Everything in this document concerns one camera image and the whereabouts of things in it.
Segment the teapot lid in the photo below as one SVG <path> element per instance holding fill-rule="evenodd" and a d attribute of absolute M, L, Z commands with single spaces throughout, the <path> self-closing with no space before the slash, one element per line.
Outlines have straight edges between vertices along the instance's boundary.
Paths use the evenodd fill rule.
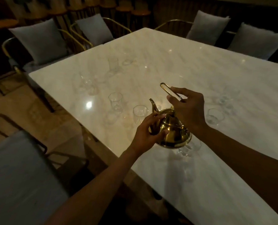
<path fill-rule="evenodd" d="M 161 110 L 160 115 L 161 114 L 166 114 L 162 120 L 163 123 L 170 126 L 183 126 L 181 121 L 175 116 L 175 109 L 173 106 L 171 106 L 170 109 Z"/>

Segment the teapot handle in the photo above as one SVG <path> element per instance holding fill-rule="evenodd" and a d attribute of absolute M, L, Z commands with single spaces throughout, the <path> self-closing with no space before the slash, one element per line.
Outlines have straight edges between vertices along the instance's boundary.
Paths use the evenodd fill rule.
<path fill-rule="evenodd" d="M 169 88 L 171 90 L 171 88 L 166 84 L 166 83 L 160 83 L 160 86 L 161 88 L 164 89 L 164 91 L 166 91 L 169 95 L 173 96 L 172 94 L 169 93 L 169 91 L 167 91 L 162 85 L 165 85 L 167 88 Z M 184 103 L 184 99 L 182 97 L 180 97 L 178 94 L 176 94 L 181 100 L 180 102 Z"/>

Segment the marble table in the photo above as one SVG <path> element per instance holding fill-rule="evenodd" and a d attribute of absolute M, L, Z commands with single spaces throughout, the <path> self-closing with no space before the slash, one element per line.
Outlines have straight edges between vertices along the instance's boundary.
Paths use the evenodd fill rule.
<path fill-rule="evenodd" d="M 124 66 L 129 51 L 136 58 Z M 115 75 L 113 57 L 120 65 Z M 159 109 L 170 107 L 160 87 L 165 82 L 203 93 L 205 112 L 225 114 L 215 128 L 278 159 L 276 63 L 143 28 L 30 76 L 116 156 L 132 140 L 134 106 L 150 113 L 152 98 Z M 227 85 L 240 90 L 231 110 L 217 105 Z M 111 109 L 112 92 L 123 95 L 122 113 Z M 276 212 L 204 143 L 192 157 L 155 145 L 132 169 L 196 225 L 278 224 Z"/>

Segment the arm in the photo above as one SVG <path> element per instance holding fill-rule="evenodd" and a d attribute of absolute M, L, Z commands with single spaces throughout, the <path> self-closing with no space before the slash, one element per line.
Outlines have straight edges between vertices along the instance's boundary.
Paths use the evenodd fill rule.
<path fill-rule="evenodd" d="M 113 164 L 70 197 L 45 224 L 98 224 L 133 163 L 167 134 L 164 131 L 156 136 L 149 134 L 149 126 L 165 117 L 155 115 L 144 119 L 131 145 Z"/>
<path fill-rule="evenodd" d="M 176 115 L 192 134 L 208 145 L 267 204 L 278 213 L 278 160 L 246 147 L 216 129 L 209 127 L 204 117 L 204 97 L 186 88 L 171 87 L 188 98 L 179 102 L 167 96 Z"/>

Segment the hand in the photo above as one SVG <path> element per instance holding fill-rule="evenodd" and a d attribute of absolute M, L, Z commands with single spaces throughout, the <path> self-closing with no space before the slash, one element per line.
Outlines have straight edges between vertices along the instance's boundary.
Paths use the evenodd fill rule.
<path fill-rule="evenodd" d="M 168 95 L 168 101 L 176 110 L 176 117 L 186 126 L 186 128 L 197 135 L 201 129 L 207 127 L 204 115 L 204 96 L 201 93 L 188 90 L 186 88 L 171 87 L 175 93 L 187 96 L 185 102 L 180 102 L 177 98 Z"/>
<path fill-rule="evenodd" d="M 148 128 L 156 121 L 165 117 L 165 114 L 155 116 L 157 113 L 154 112 L 143 120 L 141 125 L 138 126 L 135 137 L 129 146 L 130 150 L 134 150 L 138 157 L 144 152 L 151 149 L 151 147 L 159 140 L 163 139 L 168 134 L 168 130 L 159 132 L 157 135 L 150 135 Z"/>

